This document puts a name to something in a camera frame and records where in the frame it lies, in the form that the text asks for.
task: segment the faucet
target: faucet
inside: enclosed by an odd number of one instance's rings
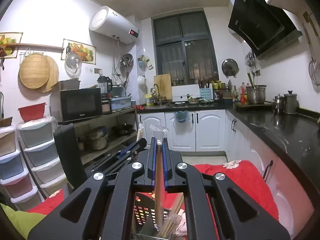
[[[159,86],[158,86],[158,84],[154,84],[153,85],[153,87],[152,87],[152,89],[151,89],[151,95],[152,96],[154,96],[155,95],[155,93],[156,93],[156,90],[155,90],[155,87],[157,86],[157,89],[158,89],[158,96],[157,97],[155,97],[155,103],[159,103],[160,102],[160,105],[161,105],[161,95],[160,95],[160,90],[159,90]]]

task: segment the window frame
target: window frame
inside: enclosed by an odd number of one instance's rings
[[[204,20],[205,20],[205,24],[206,24],[206,27],[207,27],[207,30],[208,30],[208,34],[192,34],[192,35],[188,35],[187,38],[183,37],[180,16],[196,14],[196,13],[202,13],[202,15],[204,16]],[[178,24],[179,24],[180,36],[181,37],[179,39],[170,39],[170,40],[167,40],[167,41],[158,42],[156,40],[156,23],[155,22],[158,21],[158,20],[163,20],[163,19],[171,18],[171,17],[177,17],[178,18]],[[162,75],[163,74],[163,67],[162,67],[161,57],[160,57],[160,53],[158,51],[158,48],[161,47],[161,46],[166,46],[166,45],[170,45],[170,44],[181,43],[182,51],[183,51],[183,58],[184,58],[183,65],[185,66],[185,69],[186,69],[187,78],[190,79],[185,42],[195,41],[195,40],[208,40],[209,41],[210,54],[211,54],[212,65],[213,65],[213,72],[217,72],[218,73],[218,63],[217,63],[217,58],[216,58],[214,45],[213,45],[213,41],[212,41],[212,35],[211,35],[211,32],[210,32],[210,28],[209,28],[209,24],[208,24],[208,21],[207,21],[207,17],[205,16],[205,13],[204,13],[203,10],[185,12],[185,13],[178,13],[178,14],[168,15],[168,16],[165,16],[165,17],[160,17],[160,18],[157,18],[157,19],[152,19],[152,25],[153,25],[153,33],[154,33],[154,37],[153,38],[154,38],[154,41],[155,41],[155,54],[156,54],[156,59],[157,59],[157,66],[156,67],[157,67],[158,75]]]

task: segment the window pane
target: window pane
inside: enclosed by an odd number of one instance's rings
[[[192,13],[180,16],[183,37],[190,35],[208,34],[207,25],[205,24],[202,13]]]
[[[184,80],[184,84],[186,84],[186,71],[183,64],[181,43],[159,46],[158,53],[161,58],[163,74],[171,74],[171,80]]]
[[[186,53],[190,79],[217,80],[218,72],[213,71],[209,40],[186,41]]]
[[[181,39],[179,22],[176,16],[157,20],[155,25],[157,42]]]

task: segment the window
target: window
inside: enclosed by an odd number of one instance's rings
[[[211,34],[203,12],[154,20],[159,74],[171,74],[173,85],[219,80]]]

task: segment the green cloth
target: green cloth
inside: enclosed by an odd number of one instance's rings
[[[12,208],[1,204],[5,214],[14,225],[16,230],[25,238],[28,238],[30,230],[35,227],[45,215],[37,213],[28,213],[23,211],[14,211]]]

